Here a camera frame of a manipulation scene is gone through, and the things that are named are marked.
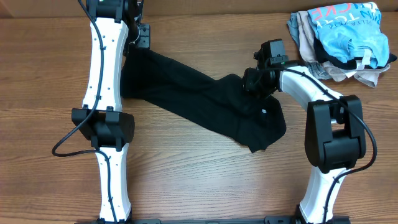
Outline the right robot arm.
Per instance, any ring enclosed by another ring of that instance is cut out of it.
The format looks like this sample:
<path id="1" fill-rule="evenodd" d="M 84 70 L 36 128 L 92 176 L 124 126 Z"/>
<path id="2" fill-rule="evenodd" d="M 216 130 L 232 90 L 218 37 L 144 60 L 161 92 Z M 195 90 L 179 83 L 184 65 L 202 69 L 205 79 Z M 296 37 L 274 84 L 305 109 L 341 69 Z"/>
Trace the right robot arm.
<path id="1" fill-rule="evenodd" d="M 333 206 L 341 185 L 366 153 L 360 99 L 328 88 L 299 60 L 289 60 L 282 39 L 264 42 L 254 53 L 256 68 L 244 73 L 246 92 L 266 98 L 290 95 L 307 113 L 305 153 L 312 165 L 306 193 L 292 216 L 268 216 L 265 223 L 349 223 Z"/>

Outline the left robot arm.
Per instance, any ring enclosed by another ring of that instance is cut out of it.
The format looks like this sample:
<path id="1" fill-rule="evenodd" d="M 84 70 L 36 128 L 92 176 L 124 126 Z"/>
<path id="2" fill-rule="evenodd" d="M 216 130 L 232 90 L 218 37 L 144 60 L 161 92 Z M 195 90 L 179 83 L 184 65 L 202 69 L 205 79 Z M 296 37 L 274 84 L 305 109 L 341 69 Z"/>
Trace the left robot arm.
<path id="1" fill-rule="evenodd" d="M 143 1 L 87 1 L 91 16 L 91 62 L 82 107 L 72 121 L 96 155 L 101 186 L 97 223 L 131 223 L 126 159 L 134 136 L 134 117 L 123 112 L 123 57 L 135 47 L 148 47 L 147 24 L 141 24 Z"/>

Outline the black t-shirt with logo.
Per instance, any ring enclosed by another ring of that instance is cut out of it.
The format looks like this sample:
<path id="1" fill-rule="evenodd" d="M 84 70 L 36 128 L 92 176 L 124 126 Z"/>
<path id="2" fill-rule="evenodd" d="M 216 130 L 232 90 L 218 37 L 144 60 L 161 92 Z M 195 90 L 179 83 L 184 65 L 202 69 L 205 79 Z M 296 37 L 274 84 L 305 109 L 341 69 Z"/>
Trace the black t-shirt with logo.
<path id="1" fill-rule="evenodd" d="M 243 90 L 241 77 L 229 74 L 215 80 L 149 49 L 128 53 L 121 72 L 121 96 L 159 106 L 251 152 L 267 149 L 287 129 L 279 101 L 251 96 Z"/>

